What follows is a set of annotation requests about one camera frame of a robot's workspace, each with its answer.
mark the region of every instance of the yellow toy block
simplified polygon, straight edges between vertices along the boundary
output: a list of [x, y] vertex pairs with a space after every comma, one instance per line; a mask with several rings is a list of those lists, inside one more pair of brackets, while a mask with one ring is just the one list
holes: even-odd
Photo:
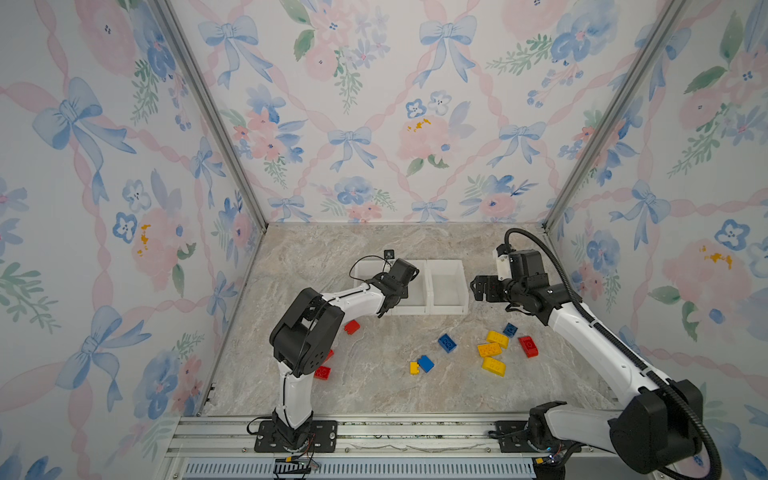
[[485, 358], [487, 356], [501, 355], [502, 346], [498, 343], [487, 343], [485, 345], [478, 345], [478, 352], [480, 356]]
[[486, 340], [489, 342], [496, 342], [499, 345], [503, 346], [504, 348], [507, 348], [509, 346], [509, 337], [506, 335], [502, 335], [499, 332], [488, 332], [488, 336], [485, 337]]
[[504, 373], [507, 371], [507, 366], [499, 362], [497, 359], [492, 359], [491, 357], [486, 357], [485, 360], [482, 361], [482, 368], [485, 370], [488, 370], [490, 373], [495, 373], [498, 376], [504, 376]]

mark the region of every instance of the dark blue toy block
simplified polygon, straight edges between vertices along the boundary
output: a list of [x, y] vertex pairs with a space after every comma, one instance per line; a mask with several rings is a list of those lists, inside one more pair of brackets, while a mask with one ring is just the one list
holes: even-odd
[[448, 336], [448, 333], [441, 336], [437, 340], [437, 343], [439, 343], [440, 346], [445, 349], [446, 353], [450, 353], [453, 351], [454, 348], [456, 348], [456, 342], [454, 342], [453, 339]]
[[518, 327], [512, 325], [511, 323], [507, 323], [507, 326], [506, 328], [504, 328], [504, 332], [502, 333], [504, 333], [509, 338], [512, 338], [513, 336], [515, 336], [517, 332], [518, 332]]
[[422, 370], [424, 370], [424, 373], [427, 373], [429, 370], [432, 369], [433, 366], [435, 366], [435, 363], [433, 363], [432, 360], [430, 360], [429, 357], [426, 355], [422, 355], [422, 358], [416, 360], [416, 362], [419, 364], [420, 367], [422, 367]]

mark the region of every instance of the wallpapered wall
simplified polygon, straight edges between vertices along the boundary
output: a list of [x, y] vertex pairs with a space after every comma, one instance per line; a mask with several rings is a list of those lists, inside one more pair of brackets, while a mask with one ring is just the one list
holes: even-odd
[[593, 311], [701, 388], [734, 479], [768, 478], [767, 16], [764, 0], [692, 2], [552, 230]]
[[143, 2], [3, 2], [0, 44], [0, 479], [150, 478], [257, 229]]
[[305, 222], [543, 219], [663, 3], [172, 0], [262, 210]]

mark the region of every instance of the toy block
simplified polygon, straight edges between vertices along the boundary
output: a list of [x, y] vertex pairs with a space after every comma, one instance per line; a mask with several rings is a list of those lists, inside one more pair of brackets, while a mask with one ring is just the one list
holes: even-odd
[[536, 344], [533, 343], [533, 339], [530, 336], [520, 337], [520, 345], [529, 359], [538, 355], [538, 348], [536, 348]]
[[356, 332], [359, 329], [360, 329], [360, 324], [357, 323], [357, 320], [353, 320], [344, 326], [344, 331], [346, 332], [347, 335], [352, 335], [354, 332]]
[[518, 327], [512, 325], [511, 323], [507, 323], [507, 326], [504, 328], [504, 333], [509, 338], [512, 338], [515, 336], [515, 334], [518, 332]]
[[482, 368], [498, 376], [504, 376], [507, 371], [507, 366], [503, 362], [499, 362], [491, 357], [487, 357], [482, 361]]
[[502, 346], [498, 343], [487, 343], [485, 345], [478, 345], [478, 352], [480, 356], [485, 358], [487, 356], [501, 355]]
[[319, 366], [317, 367], [317, 370], [315, 370], [315, 378], [320, 380], [327, 380], [328, 377], [331, 375], [331, 369], [327, 366]]
[[488, 340], [489, 343], [498, 343], [502, 348], [507, 348], [509, 346], [509, 337], [502, 335], [499, 332], [488, 332], [488, 336], [485, 337], [485, 339]]
[[456, 348], [456, 342], [454, 342], [453, 339], [448, 336], [448, 333], [441, 336], [437, 340], [437, 343], [439, 343], [440, 346], [445, 349], [445, 353], [450, 353], [454, 348]]
[[425, 373], [429, 372], [429, 370], [432, 369], [433, 366], [435, 366], [435, 363], [429, 359], [428, 356], [422, 355], [422, 357], [418, 360], [416, 360], [416, 363], [419, 364], [420, 367], [422, 367], [422, 370], [424, 370]]

